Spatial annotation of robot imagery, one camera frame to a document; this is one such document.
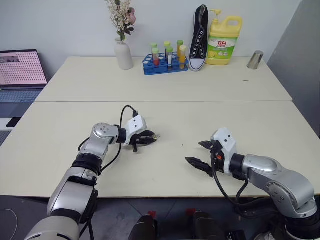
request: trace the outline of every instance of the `red liquid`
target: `red liquid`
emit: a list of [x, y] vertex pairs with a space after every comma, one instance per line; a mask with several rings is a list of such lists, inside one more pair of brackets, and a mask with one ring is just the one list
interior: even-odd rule
[[159, 66], [159, 62], [160, 62], [159, 58], [153, 59], [153, 64], [155, 66]]

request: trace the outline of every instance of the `black sneaker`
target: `black sneaker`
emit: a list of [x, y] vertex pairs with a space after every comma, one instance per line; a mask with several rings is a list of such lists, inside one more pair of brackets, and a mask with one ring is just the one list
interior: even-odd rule
[[199, 71], [205, 64], [208, 44], [208, 18], [206, 5], [198, 7], [194, 13], [194, 32], [190, 47], [189, 67], [192, 71]]

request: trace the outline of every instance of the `pink flower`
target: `pink flower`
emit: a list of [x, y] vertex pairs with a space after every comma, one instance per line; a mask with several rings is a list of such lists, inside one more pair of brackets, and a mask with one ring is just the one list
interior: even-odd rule
[[135, 24], [136, 22], [135, 12], [136, 10], [133, 7], [130, 7], [128, 13], [126, 14], [126, 19], [131, 25]]
[[136, 22], [136, 16], [135, 16], [135, 14], [134, 14], [134, 11], [131, 12], [131, 13], [129, 13], [126, 18], [129, 20], [129, 23], [130, 23], [131, 25], [135, 24], [135, 22]]

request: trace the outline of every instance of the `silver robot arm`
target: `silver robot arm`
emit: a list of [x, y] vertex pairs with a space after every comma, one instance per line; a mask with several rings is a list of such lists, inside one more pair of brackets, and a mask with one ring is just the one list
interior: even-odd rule
[[78, 240], [79, 224], [93, 214], [98, 191], [95, 185], [108, 146], [120, 143], [129, 145], [135, 134], [147, 129], [146, 121], [137, 115], [119, 128], [98, 123], [93, 126], [90, 138], [82, 145], [76, 160], [63, 176], [50, 197], [47, 218], [41, 220], [25, 240]]
[[285, 231], [290, 239], [320, 238], [320, 215], [315, 191], [303, 175], [284, 168], [270, 157], [238, 154], [236, 140], [225, 127], [219, 128], [210, 141], [199, 144], [210, 150], [212, 167], [197, 158], [186, 157], [192, 166], [211, 177], [217, 176], [214, 176], [215, 170], [238, 180], [248, 180], [265, 191], [284, 216]]
[[317, 212], [312, 184], [298, 172], [284, 168], [278, 161], [266, 156], [237, 154], [236, 141], [230, 131], [223, 127], [213, 136], [222, 149], [223, 169], [228, 175], [243, 176], [272, 198], [279, 212], [288, 218], [308, 218]]

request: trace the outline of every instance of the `metal cup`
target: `metal cup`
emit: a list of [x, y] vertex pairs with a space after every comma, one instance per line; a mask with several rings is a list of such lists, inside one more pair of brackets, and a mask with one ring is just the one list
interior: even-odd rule
[[263, 51], [255, 51], [246, 67], [248, 69], [257, 69], [263, 55]]

